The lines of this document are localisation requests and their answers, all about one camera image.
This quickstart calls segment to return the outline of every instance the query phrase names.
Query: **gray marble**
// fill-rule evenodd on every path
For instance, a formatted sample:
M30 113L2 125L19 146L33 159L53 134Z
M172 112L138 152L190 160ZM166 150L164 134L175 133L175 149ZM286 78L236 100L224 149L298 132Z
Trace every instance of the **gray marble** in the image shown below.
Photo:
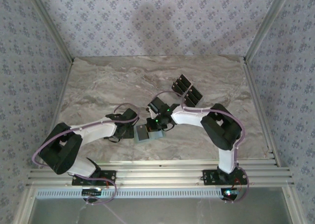
M79 125L112 113L130 102L140 107L144 123L152 97L170 90L184 74L204 95L198 107L223 104L247 130L239 158L264 158L268 148L237 56L102 57L75 59L63 98L59 122ZM168 104L176 96L161 95ZM111 143L100 139L83 146L80 155L96 161L218 159L218 149L203 128L176 126L159 140L135 144L132 139Z

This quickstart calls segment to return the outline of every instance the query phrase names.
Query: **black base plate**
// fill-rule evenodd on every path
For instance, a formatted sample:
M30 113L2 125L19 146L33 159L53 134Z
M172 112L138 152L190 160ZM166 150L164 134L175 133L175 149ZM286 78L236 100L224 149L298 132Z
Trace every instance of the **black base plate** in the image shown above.
M107 178L113 182L116 181L116 171L100 171L100 178ZM77 176L73 176L72 178L72 185L73 186L113 186L111 183L106 181L91 181L91 180L85 180Z
M228 181L224 182L219 178L218 170L203 170L201 180L205 186L219 186L219 185L247 185L247 179L241 169L235 168L232 173L228 175Z

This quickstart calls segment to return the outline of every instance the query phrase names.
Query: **patterned wallpaper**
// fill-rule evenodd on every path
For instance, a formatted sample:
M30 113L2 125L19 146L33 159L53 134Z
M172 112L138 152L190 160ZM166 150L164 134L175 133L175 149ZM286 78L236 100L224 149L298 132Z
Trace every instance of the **patterned wallpaper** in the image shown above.
M68 63L29 0L0 0L0 223L10 224Z
M73 56L245 55L272 0L42 0Z
M315 223L315 0L287 0L250 65L280 156Z

